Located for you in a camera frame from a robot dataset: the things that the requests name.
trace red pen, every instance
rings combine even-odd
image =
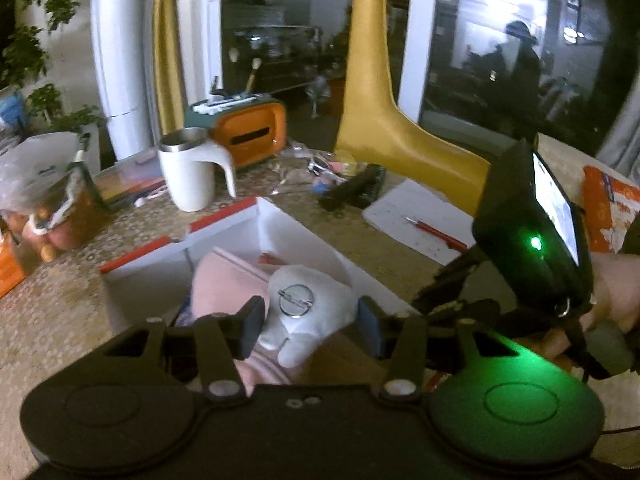
[[[415,225],[418,229],[422,229],[423,231],[426,231],[434,235],[435,237],[438,237],[440,240],[444,240],[449,249],[453,249],[454,251],[458,251],[459,253],[463,253],[468,249],[466,244],[463,244],[460,240],[456,240],[453,236],[449,236],[442,231],[438,231],[435,227],[431,227],[424,222],[414,220],[413,218],[409,218],[408,216],[405,216],[405,218],[413,225]]]

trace human hand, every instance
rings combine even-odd
[[[623,332],[640,325],[640,256],[632,254],[592,253],[594,300],[592,309],[580,318],[582,330],[596,326],[603,319],[613,320]],[[564,370],[571,361],[564,355],[570,346],[564,330],[552,328],[541,340],[520,342]]]

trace wire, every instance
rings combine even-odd
[[[608,430],[603,431],[603,435],[619,434],[619,433],[631,433],[632,431],[640,431],[640,426],[632,426],[631,428],[621,428],[620,430]]]

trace green light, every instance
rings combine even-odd
[[[534,236],[531,239],[531,247],[533,247],[535,250],[537,251],[541,251],[542,250],[542,240],[540,239],[539,236]]]

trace yellow curtain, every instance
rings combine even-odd
[[[175,0],[154,0],[154,77],[163,135],[184,126],[184,85]]]

